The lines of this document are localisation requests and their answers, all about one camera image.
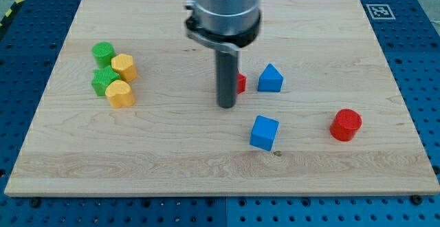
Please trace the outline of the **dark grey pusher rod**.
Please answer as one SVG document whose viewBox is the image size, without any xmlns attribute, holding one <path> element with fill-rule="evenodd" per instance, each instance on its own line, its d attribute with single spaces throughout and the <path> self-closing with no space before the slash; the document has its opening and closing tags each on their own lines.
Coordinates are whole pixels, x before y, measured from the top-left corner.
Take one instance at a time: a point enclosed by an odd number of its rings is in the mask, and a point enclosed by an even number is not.
<svg viewBox="0 0 440 227">
<path fill-rule="evenodd" d="M 218 106 L 232 108 L 237 99 L 238 58 L 226 52 L 215 52 Z"/>
</svg>

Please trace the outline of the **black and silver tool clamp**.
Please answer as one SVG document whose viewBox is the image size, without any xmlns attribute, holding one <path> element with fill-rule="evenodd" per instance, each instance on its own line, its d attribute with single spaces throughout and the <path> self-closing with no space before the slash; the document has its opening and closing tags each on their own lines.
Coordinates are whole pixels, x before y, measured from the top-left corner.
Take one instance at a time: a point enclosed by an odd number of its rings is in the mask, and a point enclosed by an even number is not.
<svg viewBox="0 0 440 227">
<path fill-rule="evenodd" d="M 196 0 L 184 0 L 184 7 L 191 11 L 184 22 L 186 36 L 215 51 L 237 56 L 241 48 L 259 35 L 261 10 L 258 2 L 236 7 L 222 3 L 208 10 Z"/>
</svg>

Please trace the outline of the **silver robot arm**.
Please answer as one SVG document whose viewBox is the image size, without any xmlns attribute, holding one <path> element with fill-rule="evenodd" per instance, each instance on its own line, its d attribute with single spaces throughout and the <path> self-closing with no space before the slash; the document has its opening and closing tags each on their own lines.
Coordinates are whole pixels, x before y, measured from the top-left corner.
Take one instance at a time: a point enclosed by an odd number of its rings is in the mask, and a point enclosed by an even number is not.
<svg viewBox="0 0 440 227">
<path fill-rule="evenodd" d="M 191 11 L 186 36 L 214 50 L 218 106 L 236 104 L 241 48 L 251 44 L 261 25 L 260 0 L 184 0 Z"/>
</svg>

